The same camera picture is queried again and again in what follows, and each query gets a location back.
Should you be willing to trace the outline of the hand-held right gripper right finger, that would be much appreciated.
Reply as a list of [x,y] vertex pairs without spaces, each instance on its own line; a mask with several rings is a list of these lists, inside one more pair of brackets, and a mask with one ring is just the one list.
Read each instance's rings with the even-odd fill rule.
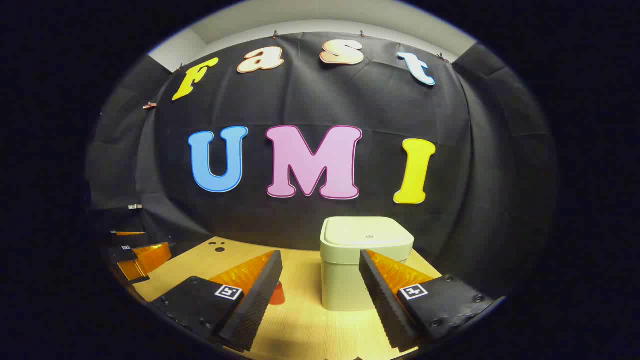
[[391,347],[402,352],[452,342],[501,304],[457,276],[429,276],[370,249],[360,251],[358,268]]

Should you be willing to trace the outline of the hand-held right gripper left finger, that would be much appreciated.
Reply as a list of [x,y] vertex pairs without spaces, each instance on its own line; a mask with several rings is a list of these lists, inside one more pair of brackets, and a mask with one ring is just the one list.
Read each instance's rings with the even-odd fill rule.
[[281,251],[268,251],[210,279],[190,276],[150,308],[201,341],[250,351],[282,270]]

